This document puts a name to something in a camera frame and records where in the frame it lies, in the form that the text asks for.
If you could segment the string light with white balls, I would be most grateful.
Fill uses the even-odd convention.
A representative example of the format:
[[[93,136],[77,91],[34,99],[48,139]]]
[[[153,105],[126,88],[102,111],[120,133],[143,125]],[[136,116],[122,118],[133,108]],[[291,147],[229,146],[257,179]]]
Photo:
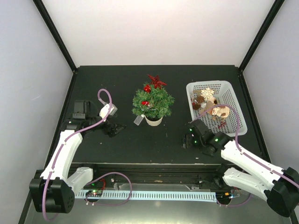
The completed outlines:
[[[147,124],[150,126],[158,126],[161,124],[163,115],[158,113],[158,109],[153,106],[150,102],[149,106],[146,105],[135,105],[132,109],[133,114],[136,115],[134,123],[139,126],[145,119]]]

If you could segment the small green christmas tree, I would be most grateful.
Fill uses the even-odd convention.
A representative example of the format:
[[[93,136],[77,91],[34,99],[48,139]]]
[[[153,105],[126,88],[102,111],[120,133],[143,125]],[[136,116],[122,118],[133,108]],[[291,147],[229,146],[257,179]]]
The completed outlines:
[[[162,89],[154,88],[151,86],[151,93],[147,93],[143,90],[144,86],[149,83],[145,83],[141,89],[138,89],[133,97],[133,107],[140,105],[142,101],[149,101],[155,108],[158,109],[158,113],[166,116],[171,116],[171,107],[175,102],[175,98],[169,94],[164,87]]]

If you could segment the red gift box ornament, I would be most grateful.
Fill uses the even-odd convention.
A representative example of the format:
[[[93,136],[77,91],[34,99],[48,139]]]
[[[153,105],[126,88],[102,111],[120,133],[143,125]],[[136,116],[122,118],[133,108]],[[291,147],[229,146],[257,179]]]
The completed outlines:
[[[149,84],[145,85],[143,90],[147,93],[151,93],[151,86]]]

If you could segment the red star ornament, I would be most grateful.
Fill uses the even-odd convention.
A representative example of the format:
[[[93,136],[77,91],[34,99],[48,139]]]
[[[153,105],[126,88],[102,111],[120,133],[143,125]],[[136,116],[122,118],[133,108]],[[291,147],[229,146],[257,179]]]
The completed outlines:
[[[162,82],[159,78],[159,75],[156,75],[155,77],[148,75],[148,77],[151,79],[151,85],[154,86],[154,88],[162,89],[163,86],[166,86],[167,84]]]

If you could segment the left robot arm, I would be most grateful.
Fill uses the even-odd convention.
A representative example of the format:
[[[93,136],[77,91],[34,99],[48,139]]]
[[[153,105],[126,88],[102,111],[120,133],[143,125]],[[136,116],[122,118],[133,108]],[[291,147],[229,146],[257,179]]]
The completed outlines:
[[[100,174],[89,167],[80,167],[69,175],[74,155],[88,132],[102,129],[105,135],[115,136],[125,126],[111,123],[117,111],[112,103],[104,103],[96,116],[91,115],[91,102],[77,100],[74,111],[62,127],[59,142],[45,170],[29,184],[29,191],[37,212],[69,213],[74,205],[75,195],[86,186],[96,186]]]

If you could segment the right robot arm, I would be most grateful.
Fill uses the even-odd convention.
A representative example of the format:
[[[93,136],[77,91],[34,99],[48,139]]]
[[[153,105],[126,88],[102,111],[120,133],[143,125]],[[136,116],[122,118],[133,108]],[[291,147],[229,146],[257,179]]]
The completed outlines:
[[[223,132],[214,134],[200,119],[189,123],[189,133],[184,136],[184,147],[190,144],[203,153],[237,165],[213,175],[214,186],[237,187],[267,202],[268,206],[283,217],[290,217],[299,204],[299,173],[289,167],[282,169],[250,151]]]

